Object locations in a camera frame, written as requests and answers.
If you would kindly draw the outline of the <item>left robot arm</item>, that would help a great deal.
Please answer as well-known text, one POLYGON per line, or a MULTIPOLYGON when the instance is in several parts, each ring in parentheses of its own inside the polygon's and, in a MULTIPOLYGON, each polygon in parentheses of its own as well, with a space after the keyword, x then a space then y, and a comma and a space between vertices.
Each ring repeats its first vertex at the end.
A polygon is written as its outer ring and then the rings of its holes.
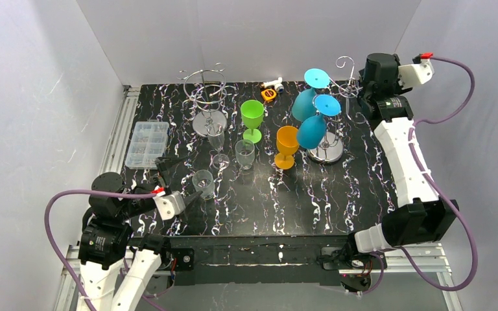
POLYGON ((197 201, 202 191, 184 197, 170 189, 169 169, 182 158, 157 157, 158 173, 146 184, 133 189, 116 172, 105 172, 91 184, 89 209, 84 216, 78 258, 80 287, 77 310, 135 310, 152 276, 159 268, 170 271, 187 249, 174 249, 163 235, 151 233, 133 238, 128 220, 157 210, 162 220, 170 220, 197 201))

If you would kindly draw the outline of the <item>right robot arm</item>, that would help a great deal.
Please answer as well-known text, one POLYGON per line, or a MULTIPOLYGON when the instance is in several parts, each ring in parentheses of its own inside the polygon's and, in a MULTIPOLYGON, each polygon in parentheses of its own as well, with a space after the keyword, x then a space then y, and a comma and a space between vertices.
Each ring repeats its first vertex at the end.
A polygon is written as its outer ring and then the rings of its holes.
POLYGON ((348 256, 439 241, 456 218, 456 201, 447 203, 429 184, 414 132, 414 114, 404 93, 431 80, 431 54, 403 65, 396 54, 372 53, 360 70, 357 102, 387 158, 397 190, 397 209, 379 224, 349 235, 348 256))

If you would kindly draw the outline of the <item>orange plastic wine glass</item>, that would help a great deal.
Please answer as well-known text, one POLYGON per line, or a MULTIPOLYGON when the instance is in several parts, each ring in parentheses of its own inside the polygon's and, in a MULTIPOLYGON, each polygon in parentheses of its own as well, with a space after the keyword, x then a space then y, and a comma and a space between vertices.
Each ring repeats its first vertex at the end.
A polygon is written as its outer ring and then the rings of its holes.
POLYGON ((278 153, 275 155, 274 164, 282 170, 288 170, 294 166, 294 154, 299 149, 297 133, 298 129, 294 126, 282 126, 276 133, 278 153))

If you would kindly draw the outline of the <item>blue plastic wine glass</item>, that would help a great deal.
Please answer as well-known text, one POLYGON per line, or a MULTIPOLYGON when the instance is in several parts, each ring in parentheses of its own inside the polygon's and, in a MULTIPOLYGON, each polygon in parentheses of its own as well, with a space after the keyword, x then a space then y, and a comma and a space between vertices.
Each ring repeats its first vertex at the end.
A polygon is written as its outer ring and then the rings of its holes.
POLYGON ((329 75, 322 69, 312 68, 304 73, 304 81, 309 86, 296 97, 291 109, 292 116, 300 122, 305 121, 316 113, 316 108, 312 103, 317 95, 317 89, 324 89, 330 84, 329 75))
POLYGON ((340 103, 335 97, 321 94, 310 98, 301 92, 292 108, 292 116, 301 122, 296 135, 298 144, 305 149, 315 149, 327 132, 325 117, 334 117, 340 112, 340 103))

